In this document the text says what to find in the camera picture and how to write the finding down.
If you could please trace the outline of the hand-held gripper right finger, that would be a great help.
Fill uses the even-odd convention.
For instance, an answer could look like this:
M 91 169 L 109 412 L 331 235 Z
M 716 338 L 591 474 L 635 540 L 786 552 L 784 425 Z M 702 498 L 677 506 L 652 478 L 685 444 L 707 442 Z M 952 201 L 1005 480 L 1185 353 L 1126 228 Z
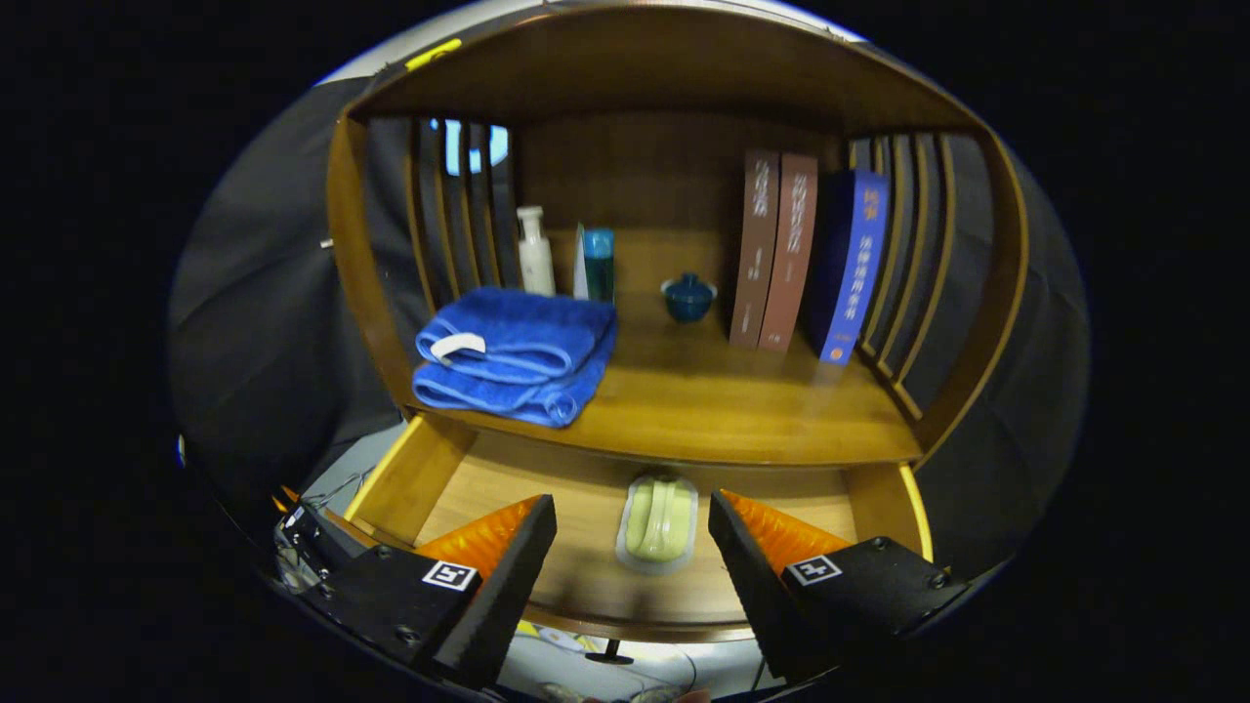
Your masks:
M 790 683 L 901 662 L 970 594 L 892 538 L 850 543 L 728 490 L 712 492 L 708 529 L 768 667 Z

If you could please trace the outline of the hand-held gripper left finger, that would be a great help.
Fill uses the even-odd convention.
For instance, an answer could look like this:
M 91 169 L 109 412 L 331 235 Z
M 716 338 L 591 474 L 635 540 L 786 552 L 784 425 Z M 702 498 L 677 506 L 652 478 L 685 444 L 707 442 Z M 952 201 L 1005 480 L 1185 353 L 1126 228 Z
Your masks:
M 312 585 L 312 613 L 415 675 L 484 689 L 555 535 L 554 498 L 538 494 L 418 552 L 379 544 Z

